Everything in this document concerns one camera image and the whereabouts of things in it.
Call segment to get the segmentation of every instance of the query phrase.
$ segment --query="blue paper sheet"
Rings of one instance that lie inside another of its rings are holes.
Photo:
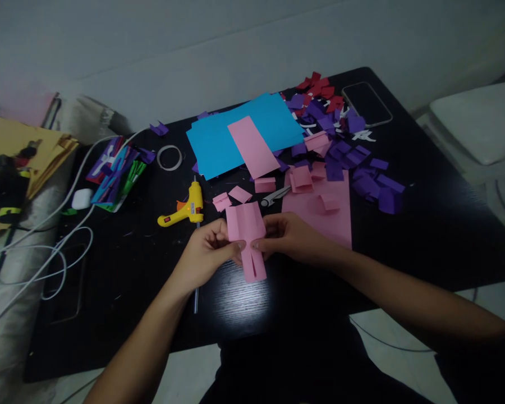
[[[269,150],[276,152],[303,143],[303,129],[293,119],[280,95],[268,93],[235,109],[192,123],[187,132],[206,180],[244,163],[228,125],[250,116]]]

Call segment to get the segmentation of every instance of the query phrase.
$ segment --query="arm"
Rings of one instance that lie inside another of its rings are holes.
[[[430,283],[345,249],[293,213],[264,218],[268,237],[252,243],[267,254],[331,270],[436,352],[505,336],[505,321]]]
[[[232,258],[240,263],[244,246],[243,241],[228,243],[224,219],[197,229],[172,275],[98,378],[85,404],[151,403],[187,299],[226,260]]]

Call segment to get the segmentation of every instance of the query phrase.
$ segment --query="pink paper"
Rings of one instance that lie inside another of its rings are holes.
[[[321,180],[314,183],[309,194],[288,192],[282,200],[283,212],[295,212],[305,222],[325,237],[347,248],[352,248],[352,222],[350,216],[350,176],[344,170],[345,181]],[[290,170],[286,172],[284,185],[290,185]],[[340,209],[326,213],[319,195],[336,196]]]
[[[250,116],[231,123],[228,130],[254,179],[280,168]]]
[[[247,191],[241,187],[238,187],[237,185],[228,194],[241,203],[248,202],[249,199],[253,197],[252,194],[249,194]]]
[[[309,166],[301,166],[290,170],[290,184],[292,192],[302,194],[314,191],[313,179],[310,176]]]
[[[317,134],[305,138],[305,145],[308,151],[319,149],[328,143],[329,138],[325,134],[325,131],[318,132]]]
[[[266,279],[264,258],[260,251],[253,250],[251,242],[265,237],[265,226],[260,214],[258,202],[230,206],[226,209],[228,240],[245,240],[246,246],[241,252],[245,282]]]
[[[325,173],[325,163],[324,162],[314,162],[313,170],[310,172],[310,176],[313,181],[321,181],[326,177]]]
[[[324,204],[324,210],[326,212],[338,210],[341,208],[341,205],[338,202],[337,196],[335,194],[321,194],[320,199]]]
[[[230,201],[228,194],[226,192],[223,192],[222,194],[217,195],[215,198],[213,198],[213,204],[215,205],[215,208],[218,212],[222,212],[229,206],[232,206],[232,201]]]
[[[262,192],[275,192],[275,177],[269,178],[257,178],[254,180],[254,191],[257,194],[261,194]]]

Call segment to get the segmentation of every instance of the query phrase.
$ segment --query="dark clothing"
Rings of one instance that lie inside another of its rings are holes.
[[[505,403],[505,340],[471,352],[436,355],[436,359],[459,403]],[[277,332],[221,345],[221,367],[201,404],[271,402],[430,401],[382,373],[346,318],[327,327],[317,324],[301,332]]]

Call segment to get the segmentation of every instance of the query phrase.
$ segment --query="person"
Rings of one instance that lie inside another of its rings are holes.
[[[293,213],[264,217],[251,247],[325,268],[374,301],[436,353],[458,402],[505,402],[505,321],[474,303],[328,240]],[[197,229],[160,293],[85,403],[150,403],[187,300],[245,242],[223,219]],[[221,367],[201,403],[429,402],[383,374],[348,317],[222,345]]]

